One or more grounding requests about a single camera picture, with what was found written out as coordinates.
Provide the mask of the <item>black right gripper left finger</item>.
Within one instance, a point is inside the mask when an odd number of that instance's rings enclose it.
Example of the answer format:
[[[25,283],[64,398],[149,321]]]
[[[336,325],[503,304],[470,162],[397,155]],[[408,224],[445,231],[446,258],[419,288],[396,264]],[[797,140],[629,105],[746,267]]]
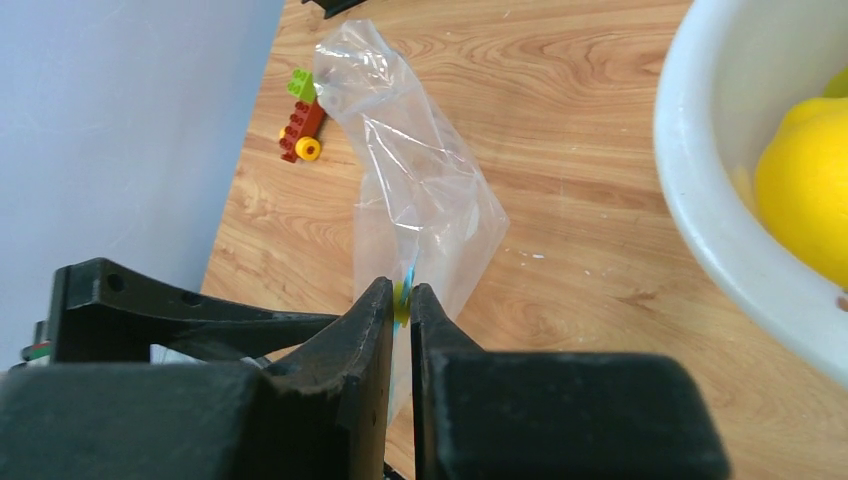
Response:
[[[378,479],[392,285],[309,340],[204,361],[53,363],[1,389],[5,479]]]

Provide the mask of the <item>clear zip top bag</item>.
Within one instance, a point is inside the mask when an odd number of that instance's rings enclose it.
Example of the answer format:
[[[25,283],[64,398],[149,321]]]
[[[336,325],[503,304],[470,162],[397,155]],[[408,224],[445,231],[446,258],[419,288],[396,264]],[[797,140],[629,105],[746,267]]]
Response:
[[[425,283],[456,319],[509,226],[478,162],[373,22],[342,23],[316,46],[313,67],[320,105],[364,168],[355,293],[378,277]]]

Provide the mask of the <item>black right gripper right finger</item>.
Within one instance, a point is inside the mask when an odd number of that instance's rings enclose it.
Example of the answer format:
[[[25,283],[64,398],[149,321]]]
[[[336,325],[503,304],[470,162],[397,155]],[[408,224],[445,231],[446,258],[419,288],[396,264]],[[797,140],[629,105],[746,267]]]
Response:
[[[487,351],[410,295],[420,479],[727,479],[705,401],[648,353]]]

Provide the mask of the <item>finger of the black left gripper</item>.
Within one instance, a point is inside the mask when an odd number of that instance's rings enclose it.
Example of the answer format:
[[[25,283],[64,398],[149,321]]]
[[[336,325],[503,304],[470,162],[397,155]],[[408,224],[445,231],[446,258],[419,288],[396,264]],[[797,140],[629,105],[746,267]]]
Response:
[[[148,363],[154,344],[204,361],[258,358],[309,340],[336,318],[234,303],[94,258],[55,273],[50,360]]]

